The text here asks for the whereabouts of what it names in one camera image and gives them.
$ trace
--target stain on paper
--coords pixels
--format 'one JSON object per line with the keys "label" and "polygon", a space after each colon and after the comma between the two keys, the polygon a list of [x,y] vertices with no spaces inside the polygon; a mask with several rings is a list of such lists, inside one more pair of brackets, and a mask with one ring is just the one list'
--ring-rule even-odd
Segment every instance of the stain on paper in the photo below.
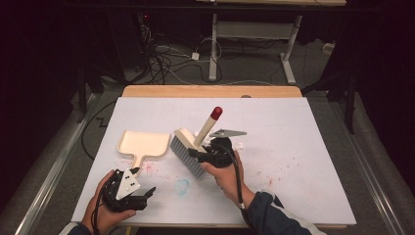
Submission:
{"label": "stain on paper", "polygon": [[187,181],[187,179],[179,179],[176,181],[176,184],[174,185],[174,192],[176,192],[180,196],[183,196],[187,193],[189,185],[190,183],[189,181]]}

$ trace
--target wire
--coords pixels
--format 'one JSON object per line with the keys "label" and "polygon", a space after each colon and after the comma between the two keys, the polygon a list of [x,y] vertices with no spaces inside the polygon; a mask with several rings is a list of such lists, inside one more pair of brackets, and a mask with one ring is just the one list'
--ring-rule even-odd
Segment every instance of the wire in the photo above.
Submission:
{"label": "wire", "polygon": [[254,229],[254,226],[251,224],[250,220],[248,219],[248,213],[246,211],[245,204],[244,204],[244,199],[242,197],[241,174],[240,174],[240,171],[239,171],[238,160],[236,159],[236,156],[233,153],[231,153],[224,146],[222,146],[220,144],[216,144],[215,146],[217,146],[217,147],[221,148],[223,151],[225,151],[226,155],[228,155],[232,160],[232,163],[235,167],[236,187],[237,187],[237,191],[238,191],[238,203],[239,203],[239,206],[240,206],[242,218],[244,219],[247,226],[251,229],[251,231],[254,234],[257,234],[256,230]]}
{"label": "wire", "polygon": [[92,225],[92,229],[94,234],[93,235],[100,235],[100,230],[98,229],[98,209],[100,206],[104,205],[105,203],[101,203],[101,199],[103,196],[103,192],[104,189],[107,187],[107,185],[110,184],[110,182],[113,180],[113,177],[110,177],[103,185],[103,187],[100,189],[100,193],[98,194],[97,197],[97,202],[95,203],[95,209],[94,211],[92,211],[91,214],[91,225]]}
{"label": "wire", "polygon": [[95,160],[95,157],[93,157],[88,152],[88,150],[86,149],[86,146],[85,146],[85,142],[84,142],[86,129],[88,129],[88,127],[91,124],[92,120],[94,120],[100,112],[102,112],[104,109],[106,109],[107,107],[109,107],[110,105],[115,104],[115,103],[116,103],[116,100],[110,102],[109,104],[107,104],[106,106],[104,106],[103,108],[101,108],[91,119],[88,120],[88,122],[86,123],[85,128],[82,130],[81,137],[80,137],[80,143],[82,145],[83,152],[85,152],[85,154],[88,156],[88,158],[91,159],[92,161]]}

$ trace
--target dark background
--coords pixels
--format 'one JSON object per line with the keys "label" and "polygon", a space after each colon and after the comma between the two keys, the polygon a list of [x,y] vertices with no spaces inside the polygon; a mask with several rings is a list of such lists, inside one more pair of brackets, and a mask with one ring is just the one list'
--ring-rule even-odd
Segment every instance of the dark background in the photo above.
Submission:
{"label": "dark background", "polygon": [[[374,6],[382,1],[347,3]],[[0,210],[3,210],[30,166],[72,111],[70,98],[77,88],[79,68],[85,61],[95,61],[122,77],[122,64],[117,58],[115,36],[109,30],[106,15],[95,13],[90,20],[99,28],[98,39],[106,45],[109,62],[102,61],[102,49],[84,16],[62,9],[57,1],[9,1],[0,6],[3,179]],[[323,78],[338,70],[356,71],[357,91],[369,118],[414,193],[411,170],[415,166],[412,160],[415,157],[412,81],[415,36],[410,23],[415,19],[407,6],[404,1],[386,1],[378,16],[355,17],[347,24],[344,18],[333,16],[304,17],[298,40],[306,43],[319,38],[332,42],[340,37]],[[257,19],[266,21],[266,16]],[[195,14],[150,15],[152,29],[184,38],[191,44],[209,33],[209,24],[210,18]],[[97,74],[87,74],[90,84],[94,83]],[[325,88],[336,86],[334,83]]]}

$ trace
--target wooden brush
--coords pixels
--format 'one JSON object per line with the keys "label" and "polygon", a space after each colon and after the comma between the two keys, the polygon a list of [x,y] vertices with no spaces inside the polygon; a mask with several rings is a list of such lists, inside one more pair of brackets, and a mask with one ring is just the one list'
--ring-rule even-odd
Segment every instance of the wooden brush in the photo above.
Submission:
{"label": "wooden brush", "polygon": [[199,178],[205,171],[201,168],[197,159],[189,156],[188,149],[191,148],[196,149],[199,152],[206,152],[201,146],[201,143],[213,128],[221,114],[222,108],[215,107],[196,138],[186,128],[174,130],[175,136],[171,141],[170,149],[197,178]]}

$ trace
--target gray floor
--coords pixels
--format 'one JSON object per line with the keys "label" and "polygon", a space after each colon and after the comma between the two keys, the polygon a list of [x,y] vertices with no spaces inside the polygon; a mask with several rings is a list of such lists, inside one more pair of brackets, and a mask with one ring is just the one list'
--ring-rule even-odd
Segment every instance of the gray floor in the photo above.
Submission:
{"label": "gray floor", "polygon": [[[276,42],[268,49],[258,49],[244,54],[240,51],[225,50],[219,59],[222,79],[219,84],[233,83],[235,85],[287,85],[278,55],[284,52],[286,44]],[[291,57],[291,66],[298,82],[303,88],[312,84],[320,77],[321,72],[329,60],[329,56],[321,52],[323,43],[316,41],[307,46],[297,45]],[[172,46],[179,51],[171,53],[185,53],[190,55],[191,50],[179,45]],[[226,57],[238,56],[236,59]],[[177,64],[186,59],[170,57]],[[208,77],[207,63],[194,63],[202,66],[203,75]],[[134,71],[128,70],[128,76]],[[140,82],[150,80],[146,77]],[[165,78],[165,84],[206,84],[201,80],[200,71],[196,67],[188,67],[170,73]],[[92,96],[89,105],[89,116],[95,115],[101,108],[116,100],[121,94],[122,87],[105,79],[105,92],[100,96]],[[328,234],[410,234],[415,231],[415,203],[409,189],[403,183],[397,170],[392,165],[383,145],[377,138],[376,131],[365,115],[361,101],[356,97],[354,130],[350,135],[346,131],[343,121],[342,103],[329,103],[325,92],[311,92],[306,95],[311,110],[323,136],[333,164],[346,190],[351,208],[357,220],[355,226],[345,229],[322,230]],[[86,126],[83,137],[85,149],[92,156],[96,154],[105,134],[105,127],[100,127],[103,118],[108,123],[113,105],[103,109],[90,124]],[[17,191],[8,207],[0,218],[0,234],[15,234],[23,221],[33,199],[47,177],[58,156],[68,154],[68,161],[62,174],[56,178],[59,183],[49,191],[45,202],[47,207],[41,208],[38,217],[33,221],[30,234],[58,234],[69,222],[81,193],[83,184],[88,175],[92,160],[87,157],[80,143],[81,138],[72,134],[79,128],[76,124],[78,110],[74,109],[69,117],[50,142],[38,161],[27,174],[23,184]],[[125,234],[125,227],[120,227],[114,234]],[[249,234],[242,230],[203,230],[203,229],[154,229],[140,228],[139,234]]]}

